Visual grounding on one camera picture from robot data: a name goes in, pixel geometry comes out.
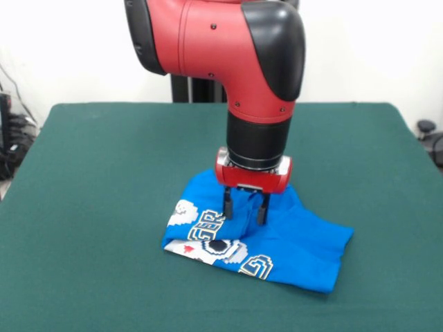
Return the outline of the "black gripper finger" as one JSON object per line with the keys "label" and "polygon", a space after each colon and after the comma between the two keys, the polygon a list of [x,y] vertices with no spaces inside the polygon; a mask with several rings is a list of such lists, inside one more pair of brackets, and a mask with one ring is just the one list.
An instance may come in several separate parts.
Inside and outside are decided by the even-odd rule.
{"label": "black gripper finger", "polygon": [[267,214],[269,211],[269,203],[271,195],[268,193],[263,193],[262,204],[260,205],[257,213],[257,224],[265,224],[267,219]]}
{"label": "black gripper finger", "polygon": [[223,214],[227,220],[231,220],[233,218],[233,200],[231,197],[231,188],[224,188],[224,196],[223,196]]}

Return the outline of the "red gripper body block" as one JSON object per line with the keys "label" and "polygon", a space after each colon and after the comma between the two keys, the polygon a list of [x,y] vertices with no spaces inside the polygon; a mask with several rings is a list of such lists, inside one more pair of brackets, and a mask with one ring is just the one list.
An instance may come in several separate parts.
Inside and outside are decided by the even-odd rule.
{"label": "red gripper body block", "polygon": [[220,147],[215,162],[215,176],[225,187],[241,187],[265,194],[281,194],[289,184],[293,168],[292,159],[283,156],[270,170],[250,170],[238,167],[229,158],[228,148]]}

